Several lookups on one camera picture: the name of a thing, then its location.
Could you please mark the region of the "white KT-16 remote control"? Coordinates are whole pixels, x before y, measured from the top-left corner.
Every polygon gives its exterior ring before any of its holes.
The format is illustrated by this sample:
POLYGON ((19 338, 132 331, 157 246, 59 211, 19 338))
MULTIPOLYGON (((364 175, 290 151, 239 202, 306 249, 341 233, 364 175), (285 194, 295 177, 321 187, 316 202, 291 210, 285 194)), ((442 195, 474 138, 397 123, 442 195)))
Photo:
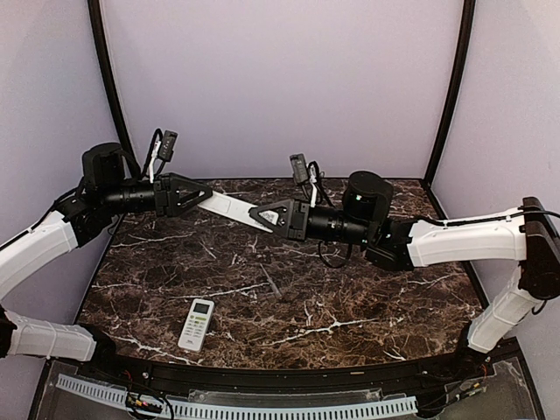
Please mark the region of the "white KT-16 remote control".
POLYGON ((250 217, 249 211, 256 207, 256 205, 247 201, 213 191, 212 196, 200 202, 198 207, 252 228, 257 228, 267 233, 272 232, 271 229, 250 217))

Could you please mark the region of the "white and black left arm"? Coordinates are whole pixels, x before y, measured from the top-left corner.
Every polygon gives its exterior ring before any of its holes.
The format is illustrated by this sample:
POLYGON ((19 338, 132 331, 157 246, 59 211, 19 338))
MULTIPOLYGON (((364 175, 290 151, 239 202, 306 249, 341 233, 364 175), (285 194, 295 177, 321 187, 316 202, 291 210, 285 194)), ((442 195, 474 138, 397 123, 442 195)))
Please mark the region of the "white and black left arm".
MULTIPOLYGON (((141 178, 137 164, 127 178, 124 163, 132 156, 119 143, 102 143, 82 156, 83 177, 76 188, 56 199, 35 224, 1 247, 1 295, 54 259, 96 238, 121 214, 153 212, 178 217, 212 197, 212 189, 175 173, 141 178)), ((61 325, 1 310, 1 355, 88 361, 105 382, 123 375, 113 355, 114 341, 94 325, 61 325)))

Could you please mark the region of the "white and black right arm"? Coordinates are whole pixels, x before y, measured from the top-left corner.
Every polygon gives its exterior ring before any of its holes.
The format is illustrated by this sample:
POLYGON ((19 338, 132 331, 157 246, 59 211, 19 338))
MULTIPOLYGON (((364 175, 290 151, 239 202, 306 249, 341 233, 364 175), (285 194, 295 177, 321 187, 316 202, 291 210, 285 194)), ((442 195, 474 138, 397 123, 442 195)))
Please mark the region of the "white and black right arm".
POLYGON ((480 354, 529 312, 559 295, 559 233, 552 212, 539 199, 501 213, 463 220, 417 216, 389 218, 394 188, 369 171, 349 177, 340 209, 296 199, 256 206, 251 219, 293 241, 316 239, 361 248, 366 259, 387 271, 410 271, 439 263, 511 260, 511 279, 466 329, 465 346, 447 360, 446 371, 464 380, 480 365, 480 354))

